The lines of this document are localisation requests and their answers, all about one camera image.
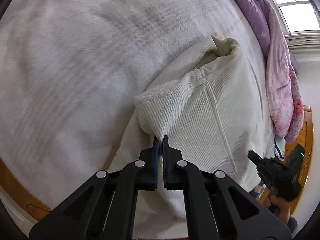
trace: bedding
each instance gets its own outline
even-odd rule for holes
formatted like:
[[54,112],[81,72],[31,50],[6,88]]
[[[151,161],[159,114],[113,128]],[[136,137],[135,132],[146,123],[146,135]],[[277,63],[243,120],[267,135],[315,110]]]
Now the bedding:
[[298,80],[276,12],[267,0],[235,0],[252,27],[267,61],[267,98],[275,133],[292,143],[303,125]]
[[[203,171],[223,170],[251,191],[261,179],[248,151],[274,156],[265,88],[255,79],[263,73],[230,38],[208,37],[187,49],[135,98],[135,113],[108,171],[137,160],[154,135],[168,135],[183,159]],[[138,194],[133,236],[186,237],[183,193],[164,189],[162,163],[158,174],[158,190]]]
[[[54,208],[108,168],[129,122],[137,120],[133,98],[211,35],[235,39],[255,70],[261,91],[255,110],[272,144],[263,53],[234,0],[13,0],[0,21],[1,159],[23,187]],[[148,144],[136,127],[130,136]],[[158,200],[176,223],[147,233],[166,238],[180,232],[177,227],[186,230],[183,211],[175,216]]]

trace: white bed sheet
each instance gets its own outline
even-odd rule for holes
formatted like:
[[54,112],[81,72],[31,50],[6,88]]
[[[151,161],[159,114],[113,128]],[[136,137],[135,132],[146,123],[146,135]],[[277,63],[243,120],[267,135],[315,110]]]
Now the white bed sheet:
[[133,97],[210,35],[236,39],[258,70],[272,142],[263,55],[234,0],[13,0],[0,21],[2,160],[54,208],[108,167]]

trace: purple comforter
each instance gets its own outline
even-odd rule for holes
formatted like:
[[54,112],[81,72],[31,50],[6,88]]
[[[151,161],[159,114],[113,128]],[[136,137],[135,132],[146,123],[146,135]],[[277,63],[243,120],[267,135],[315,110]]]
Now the purple comforter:
[[235,0],[254,31],[267,62],[266,91],[275,134],[294,142],[303,125],[303,104],[289,49],[267,0]]

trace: human hand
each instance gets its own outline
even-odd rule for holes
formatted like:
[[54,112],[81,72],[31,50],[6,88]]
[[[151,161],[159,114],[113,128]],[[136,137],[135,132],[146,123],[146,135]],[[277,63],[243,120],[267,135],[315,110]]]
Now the human hand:
[[272,195],[270,197],[270,195],[268,195],[268,197],[263,202],[263,206],[265,208],[269,208],[271,206],[271,203],[280,209],[279,215],[277,217],[287,225],[290,218],[290,203],[284,198],[277,197],[275,195]]

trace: wooden bed frame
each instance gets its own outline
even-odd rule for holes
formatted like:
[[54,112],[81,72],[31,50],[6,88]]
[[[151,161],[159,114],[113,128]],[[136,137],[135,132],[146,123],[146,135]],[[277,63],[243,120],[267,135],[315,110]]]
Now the wooden bed frame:
[[[308,172],[312,157],[313,148],[313,123],[312,123],[312,111],[310,106],[304,106],[305,120],[302,130],[299,133],[297,140],[286,145],[285,158],[292,152],[295,146],[300,143],[306,148],[306,156],[302,165],[302,172],[300,173],[299,182],[302,185],[302,190],[308,178]],[[50,212],[50,208],[41,203],[38,199],[33,197],[12,175],[5,164],[0,159],[0,185],[9,194],[9,196],[28,214],[30,214],[36,220],[40,220],[46,214]],[[266,197],[268,190],[266,189],[260,198],[262,203]],[[301,194],[299,197],[291,202],[291,213],[297,207]]]

